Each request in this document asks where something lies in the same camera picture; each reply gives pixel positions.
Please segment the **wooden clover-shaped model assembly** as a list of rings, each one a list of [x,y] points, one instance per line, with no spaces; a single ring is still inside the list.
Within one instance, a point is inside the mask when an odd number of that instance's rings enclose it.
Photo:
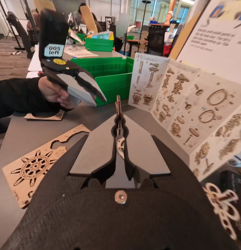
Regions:
[[[238,210],[231,204],[232,202],[238,201],[238,195],[230,189],[221,192],[221,190],[212,183],[206,183],[203,190],[213,206],[214,213],[219,217],[223,228],[228,232],[231,239],[237,240],[237,234],[230,220],[235,222],[241,220]]]

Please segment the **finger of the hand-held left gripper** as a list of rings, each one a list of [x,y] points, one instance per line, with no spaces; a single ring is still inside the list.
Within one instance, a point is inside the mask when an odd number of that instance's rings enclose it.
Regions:
[[[72,76],[67,74],[58,74],[58,78],[68,85],[67,92],[70,95],[81,100],[88,106],[93,106],[93,107],[97,106],[91,93],[89,93],[82,86],[80,86]]]
[[[79,72],[76,76],[76,80],[81,87],[91,94],[92,97],[97,97],[104,103],[107,102],[104,93],[91,75],[85,72]]]

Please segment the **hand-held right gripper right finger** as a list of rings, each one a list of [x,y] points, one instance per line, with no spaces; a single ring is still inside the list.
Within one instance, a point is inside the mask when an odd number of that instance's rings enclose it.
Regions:
[[[151,134],[123,115],[125,172],[128,180],[143,181],[146,178],[171,174]]]

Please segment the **person's left hand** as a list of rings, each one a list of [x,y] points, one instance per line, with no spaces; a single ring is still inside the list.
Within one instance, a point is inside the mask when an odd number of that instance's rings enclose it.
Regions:
[[[64,90],[60,85],[50,82],[47,77],[41,77],[39,79],[38,87],[48,102],[58,103],[64,109],[72,110],[81,102],[72,101],[66,90]]]

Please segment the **dark printed box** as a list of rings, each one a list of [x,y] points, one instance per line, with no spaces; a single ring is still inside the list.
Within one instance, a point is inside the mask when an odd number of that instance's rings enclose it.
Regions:
[[[235,230],[237,237],[241,240],[241,175],[233,173],[231,171],[223,171],[220,174],[221,191],[224,192],[228,189],[234,191],[238,200],[231,202],[231,204],[237,209],[240,215],[240,221],[231,222],[233,229]]]

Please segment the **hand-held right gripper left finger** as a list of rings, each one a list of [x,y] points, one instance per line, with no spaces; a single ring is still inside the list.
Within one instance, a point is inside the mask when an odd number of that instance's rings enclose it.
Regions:
[[[87,137],[69,175],[95,178],[102,185],[116,170],[117,115],[111,116]]]

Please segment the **folded paper instruction sheet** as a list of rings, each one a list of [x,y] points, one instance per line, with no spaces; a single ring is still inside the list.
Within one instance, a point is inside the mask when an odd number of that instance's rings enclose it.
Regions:
[[[136,53],[128,104],[150,114],[156,135],[187,154],[203,181],[241,153],[241,84],[187,64]]]

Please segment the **wooden sheet with clover cutouts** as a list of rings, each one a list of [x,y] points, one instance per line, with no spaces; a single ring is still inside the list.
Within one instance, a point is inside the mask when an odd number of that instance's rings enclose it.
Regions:
[[[62,111],[62,110],[60,110],[59,112],[55,113],[52,116],[48,113],[45,113],[45,114],[39,115],[39,116],[34,116],[32,113],[28,113],[28,114],[26,114],[24,119],[26,119],[26,120],[61,121],[64,114],[65,114],[65,111]]]

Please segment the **wooden ring gear square holes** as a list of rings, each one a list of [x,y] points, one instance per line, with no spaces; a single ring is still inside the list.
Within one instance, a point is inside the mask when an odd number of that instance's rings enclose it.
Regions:
[[[121,99],[120,96],[116,96],[116,118],[117,118],[117,135],[119,136],[121,134],[121,128],[122,128],[122,110],[121,110]]]

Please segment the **wooden sheet with ship wheel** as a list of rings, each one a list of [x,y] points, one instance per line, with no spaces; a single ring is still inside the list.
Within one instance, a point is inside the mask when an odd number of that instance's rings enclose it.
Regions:
[[[25,208],[30,203],[44,176],[53,164],[67,152],[65,146],[52,149],[53,143],[65,143],[76,134],[90,132],[87,127],[80,124],[3,167],[3,173],[20,208]]]

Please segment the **colourful printed box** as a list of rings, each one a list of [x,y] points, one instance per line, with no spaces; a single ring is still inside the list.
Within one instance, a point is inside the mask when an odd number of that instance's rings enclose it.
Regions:
[[[104,39],[104,40],[114,40],[114,34],[112,31],[104,31],[99,33],[94,33],[93,31],[89,31],[86,38],[89,39]]]

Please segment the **black floor lamp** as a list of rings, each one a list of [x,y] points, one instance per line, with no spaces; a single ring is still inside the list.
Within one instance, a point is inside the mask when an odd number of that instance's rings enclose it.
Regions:
[[[151,11],[150,11],[151,1],[142,1],[142,3],[144,3],[144,14],[143,14],[143,19],[142,19],[139,48],[141,52],[144,52],[146,50],[148,25],[150,23],[150,17],[151,17]]]

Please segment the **green plastic bin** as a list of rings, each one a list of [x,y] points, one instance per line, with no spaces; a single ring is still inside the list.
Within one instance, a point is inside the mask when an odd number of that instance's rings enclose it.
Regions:
[[[95,80],[107,99],[107,102],[103,102],[97,97],[97,107],[115,102],[117,95],[121,100],[128,99],[131,78],[132,73],[96,77]]]
[[[126,57],[72,58],[72,62],[88,71],[94,78],[132,73],[134,59]]]
[[[113,40],[107,39],[85,39],[85,48],[88,51],[96,51],[96,52],[112,52],[113,51]]]

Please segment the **task sign on wooden stand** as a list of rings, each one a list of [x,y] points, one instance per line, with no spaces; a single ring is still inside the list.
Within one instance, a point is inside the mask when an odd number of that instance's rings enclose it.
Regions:
[[[209,1],[183,28],[169,56],[201,83],[241,85],[241,1]]]

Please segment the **black mesh chair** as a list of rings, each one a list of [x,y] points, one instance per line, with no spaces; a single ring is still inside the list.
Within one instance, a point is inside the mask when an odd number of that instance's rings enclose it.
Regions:
[[[169,26],[151,24],[148,28],[147,54],[169,57],[165,52],[164,39]]]

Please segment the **round wooden frame with handle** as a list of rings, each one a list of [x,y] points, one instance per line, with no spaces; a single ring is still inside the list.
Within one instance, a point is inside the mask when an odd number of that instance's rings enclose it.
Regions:
[[[117,152],[119,153],[119,155],[123,159],[125,159],[125,156],[124,156],[125,138],[124,137],[118,139],[116,147],[117,147]]]

